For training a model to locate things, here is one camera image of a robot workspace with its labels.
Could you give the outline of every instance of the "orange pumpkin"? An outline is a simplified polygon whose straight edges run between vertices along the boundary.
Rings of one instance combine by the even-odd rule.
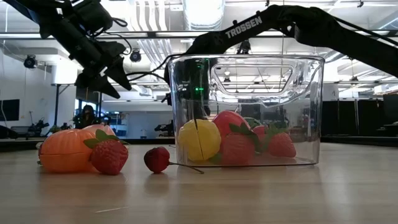
[[[112,128],[109,127],[109,125],[93,124],[93,125],[90,125],[90,126],[88,126],[88,127],[83,128],[83,129],[84,129],[84,130],[91,131],[93,134],[95,134],[95,132],[97,131],[97,129],[100,129],[100,130],[104,131],[106,134],[109,134],[109,135],[111,134],[111,135],[114,135],[114,136],[115,136],[115,134],[114,134]]]
[[[64,130],[52,134],[42,145],[40,161],[49,172],[84,172],[93,170],[90,162],[92,149],[84,140],[95,138],[91,131]]]

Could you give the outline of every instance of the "strawberry stem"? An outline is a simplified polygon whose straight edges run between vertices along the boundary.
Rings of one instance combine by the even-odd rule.
[[[191,168],[191,169],[194,169],[194,170],[198,171],[200,174],[204,174],[204,172],[203,172],[202,170],[197,169],[197,168],[194,168],[194,167],[192,167],[192,166],[188,166],[188,165],[184,165],[184,164],[179,164],[179,163],[175,163],[175,162],[169,162],[169,165],[179,165],[179,166],[183,166],[183,167],[188,167],[188,168]]]

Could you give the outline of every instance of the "yellow ball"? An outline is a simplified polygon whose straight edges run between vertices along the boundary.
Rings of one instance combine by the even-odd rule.
[[[215,123],[197,119],[185,123],[178,132],[178,145],[188,152],[191,161],[205,161],[213,157],[220,149],[221,136]]]

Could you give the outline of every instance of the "transparent container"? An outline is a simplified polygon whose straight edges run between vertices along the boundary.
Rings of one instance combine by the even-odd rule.
[[[316,164],[324,59],[192,55],[169,63],[177,160],[191,166]]]

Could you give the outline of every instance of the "table surface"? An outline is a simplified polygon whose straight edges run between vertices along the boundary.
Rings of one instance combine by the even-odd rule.
[[[123,174],[47,174],[37,151],[0,154],[1,223],[397,223],[398,148],[322,144],[303,167],[143,163],[154,146],[130,146]]]

